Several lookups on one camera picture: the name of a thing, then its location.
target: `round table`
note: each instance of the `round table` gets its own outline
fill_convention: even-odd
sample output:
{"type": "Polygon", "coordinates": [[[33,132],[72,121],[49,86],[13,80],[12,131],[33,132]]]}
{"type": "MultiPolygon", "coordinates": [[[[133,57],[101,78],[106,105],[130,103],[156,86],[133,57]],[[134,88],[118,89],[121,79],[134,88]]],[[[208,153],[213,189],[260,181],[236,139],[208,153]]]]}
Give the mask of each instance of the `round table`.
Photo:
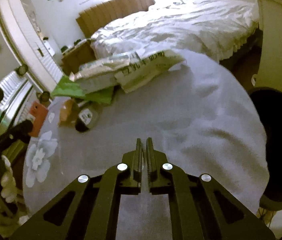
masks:
{"type": "MultiPolygon", "coordinates": [[[[56,98],[24,165],[24,198],[37,212],[77,176],[91,177],[121,162],[152,137],[154,148],[186,173],[208,173],[256,213],[269,174],[266,135],[246,91],[205,55],[178,51],[185,61],[132,93],[116,92],[93,129],[58,126],[67,98],[56,98]]],[[[172,239],[165,195],[122,196],[117,239],[172,239]]]]}

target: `brown headboard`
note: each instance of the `brown headboard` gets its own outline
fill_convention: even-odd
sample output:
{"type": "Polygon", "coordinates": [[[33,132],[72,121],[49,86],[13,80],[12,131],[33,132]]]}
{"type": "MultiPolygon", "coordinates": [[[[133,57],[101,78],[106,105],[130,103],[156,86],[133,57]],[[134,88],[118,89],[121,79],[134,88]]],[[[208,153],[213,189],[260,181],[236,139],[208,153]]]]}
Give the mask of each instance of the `brown headboard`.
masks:
{"type": "Polygon", "coordinates": [[[108,23],[133,13],[147,11],[154,4],[154,0],[111,0],[82,11],[76,20],[85,37],[90,38],[108,23]]]}

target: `white flower pattern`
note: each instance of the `white flower pattern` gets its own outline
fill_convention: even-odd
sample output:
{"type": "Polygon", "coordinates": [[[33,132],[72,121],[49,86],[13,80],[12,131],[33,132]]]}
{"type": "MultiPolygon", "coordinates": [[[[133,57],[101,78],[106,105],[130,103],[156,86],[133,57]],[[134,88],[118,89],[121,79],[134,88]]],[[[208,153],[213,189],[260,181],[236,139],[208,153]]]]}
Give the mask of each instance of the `white flower pattern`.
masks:
{"type": "Polygon", "coordinates": [[[51,157],[58,145],[56,139],[51,139],[52,131],[42,134],[37,144],[32,144],[26,154],[25,163],[28,172],[25,178],[25,184],[33,187],[35,180],[44,182],[50,169],[51,157]]]}

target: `red phone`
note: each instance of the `red phone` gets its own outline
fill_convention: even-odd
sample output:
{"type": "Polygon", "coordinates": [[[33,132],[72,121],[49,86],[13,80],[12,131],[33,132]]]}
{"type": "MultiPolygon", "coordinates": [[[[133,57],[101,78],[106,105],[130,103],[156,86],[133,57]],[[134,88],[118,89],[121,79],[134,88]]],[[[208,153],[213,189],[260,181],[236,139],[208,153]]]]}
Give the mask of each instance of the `red phone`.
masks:
{"type": "Polygon", "coordinates": [[[33,123],[33,129],[29,133],[30,136],[39,136],[41,127],[47,115],[48,109],[44,105],[40,104],[38,101],[33,102],[27,116],[27,119],[29,119],[33,123]]]}

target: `green plastic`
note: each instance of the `green plastic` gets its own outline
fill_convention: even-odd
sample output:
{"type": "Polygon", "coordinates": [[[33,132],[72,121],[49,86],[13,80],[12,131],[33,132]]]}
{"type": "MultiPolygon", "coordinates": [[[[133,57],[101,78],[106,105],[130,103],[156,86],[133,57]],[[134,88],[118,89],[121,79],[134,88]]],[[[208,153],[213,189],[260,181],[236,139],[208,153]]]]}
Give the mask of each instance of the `green plastic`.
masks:
{"type": "Polygon", "coordinates": [[[113,95],[113,87],[102,89],[93,93],[84,94],[80,85],[72,82],[67,76],[63,76],[56,88],[52,91],[51,96],[53,97],[71,97],[84,99],[87,101],[111,104],[113,95]]]}

